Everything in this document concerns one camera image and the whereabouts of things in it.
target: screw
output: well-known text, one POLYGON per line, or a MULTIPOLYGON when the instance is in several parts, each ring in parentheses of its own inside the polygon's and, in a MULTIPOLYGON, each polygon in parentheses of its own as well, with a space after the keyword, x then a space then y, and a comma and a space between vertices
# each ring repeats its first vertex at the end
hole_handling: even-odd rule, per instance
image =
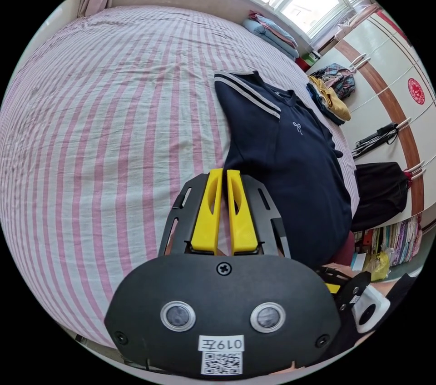
POLYGON ((317 339, 315 346, 320 349, 321 347, 324 347, 329 341, 329 335, 322 335, 317 339))
POLYGON ((126 345, 128 343, 127 336, 123 334, 123 332, 115 332, 115 339, 118 341, 118 344, 126 345))
POLYGON ((217 272, 221 276, 227 276, 232 272, 232 267, 227 262, 222 262, 221 264, 218 264, 217 272))

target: qr code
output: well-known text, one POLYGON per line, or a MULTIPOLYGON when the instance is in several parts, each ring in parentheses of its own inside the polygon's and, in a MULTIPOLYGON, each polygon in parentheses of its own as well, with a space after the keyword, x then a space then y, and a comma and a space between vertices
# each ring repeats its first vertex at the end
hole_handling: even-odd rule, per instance
POLYGON ((201 374, 216 376, 242 374, 242 352, 203 352, 201 374))

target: striped bedsheet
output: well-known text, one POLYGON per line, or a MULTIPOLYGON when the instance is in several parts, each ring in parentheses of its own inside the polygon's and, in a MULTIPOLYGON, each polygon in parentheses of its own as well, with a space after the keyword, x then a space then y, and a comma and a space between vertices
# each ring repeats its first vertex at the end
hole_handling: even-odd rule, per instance
MULTIPOLYGON (((316 109, 304 72, 267 42, 175 8, 77 19, 33 54, 0 111, 2 228, 29 288, 63 326, 114 346, 103 323, 114 290, 156 257, 183 184, 223 166, 230 135, 217 69, 257 69, 315 110, 345 154, 355 211, 344 135, 316 109)), ((219 247, 228 251, 225 222, 219 247)))

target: red circular sticker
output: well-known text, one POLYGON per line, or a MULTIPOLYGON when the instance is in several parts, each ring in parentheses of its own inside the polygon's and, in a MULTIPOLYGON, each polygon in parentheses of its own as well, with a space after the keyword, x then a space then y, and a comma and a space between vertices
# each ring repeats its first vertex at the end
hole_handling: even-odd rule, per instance
POLYGON ((409 79, 407 85, 409 86, 409 92, 413 100, 416 103, 423 105, 426 101, 426 96, 424 95, 424 91, 422 90, 421 85, 419 85, 418 81, 411 78, 409 79))

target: plastic bag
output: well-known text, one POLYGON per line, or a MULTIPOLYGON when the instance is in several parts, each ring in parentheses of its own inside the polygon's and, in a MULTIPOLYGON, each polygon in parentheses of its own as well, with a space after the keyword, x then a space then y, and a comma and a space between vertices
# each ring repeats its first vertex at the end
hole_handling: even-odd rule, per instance
POLYGON ((394 258, 394 249, 386 248, 376 255, 370 255, 365 262, 363 271, 371 273, 371 282, 387 278, 394 258))

